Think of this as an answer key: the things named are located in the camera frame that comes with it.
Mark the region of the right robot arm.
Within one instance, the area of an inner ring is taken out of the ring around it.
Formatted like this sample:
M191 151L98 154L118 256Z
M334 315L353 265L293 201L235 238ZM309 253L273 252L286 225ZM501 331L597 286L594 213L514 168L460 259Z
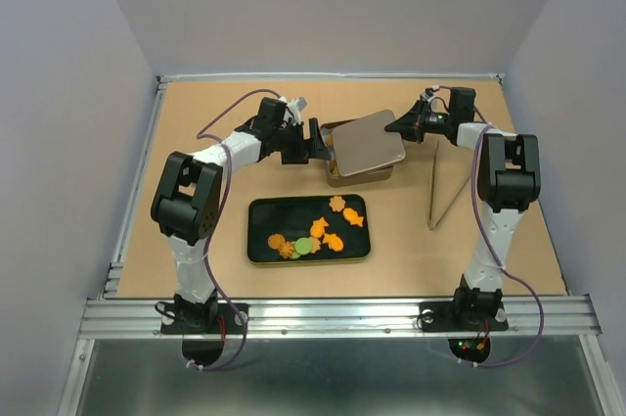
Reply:
M471 88L449 88L443 111L434 110L440 89L428 87L385 131L416 143L436 134L471 151L470 199L478 240L453 297L424 302L418 326L431 333L505 331L503 281L527 284L509 271L507 257L516 227L541 191L538 139L487 122Z

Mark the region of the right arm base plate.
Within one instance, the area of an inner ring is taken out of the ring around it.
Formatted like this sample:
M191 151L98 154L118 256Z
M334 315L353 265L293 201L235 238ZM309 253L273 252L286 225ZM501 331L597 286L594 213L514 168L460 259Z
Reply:
M420 327L427 333L504 332L507 320L498 321L496 312L484 309L458 311L451 300L430 300L420 305Z

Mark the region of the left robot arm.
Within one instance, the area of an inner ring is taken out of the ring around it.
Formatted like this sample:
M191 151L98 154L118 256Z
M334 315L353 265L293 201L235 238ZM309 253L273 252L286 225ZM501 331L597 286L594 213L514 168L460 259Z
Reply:
M171 153L157 184L150 215L167 239L177 287L156 312L165 335L208 334L218 326L222 293L209 270L208 247L236 171L277 153L284 164L330 159L316 119L303 120L306 101L266 89L256 115L219 138L203 128L212 145L193 154Z

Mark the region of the metal tongs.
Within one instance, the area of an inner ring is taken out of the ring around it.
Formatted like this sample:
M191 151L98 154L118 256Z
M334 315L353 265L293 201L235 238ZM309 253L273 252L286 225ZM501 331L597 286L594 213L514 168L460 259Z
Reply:
M471 154L437 142L432 155L426 226L436 231L470 184Z

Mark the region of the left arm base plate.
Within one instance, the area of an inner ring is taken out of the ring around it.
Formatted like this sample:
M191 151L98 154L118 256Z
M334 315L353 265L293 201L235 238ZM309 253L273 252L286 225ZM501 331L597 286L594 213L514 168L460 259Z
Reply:
M241 335L241 318L247 319L248 305L236 302L239 312L224 301L211 306L210 311L181 311L173 302L158 301L155 309L160 315L159 332L165 336L207 335L220 337Z

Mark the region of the grey tin lid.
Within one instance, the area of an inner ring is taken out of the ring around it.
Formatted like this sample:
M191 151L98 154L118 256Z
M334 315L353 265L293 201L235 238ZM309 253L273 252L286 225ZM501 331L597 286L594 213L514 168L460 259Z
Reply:
M385 128L395 121L391 110L351 120L331 131L338 175L348 177L402 162L406 150L399 133Z

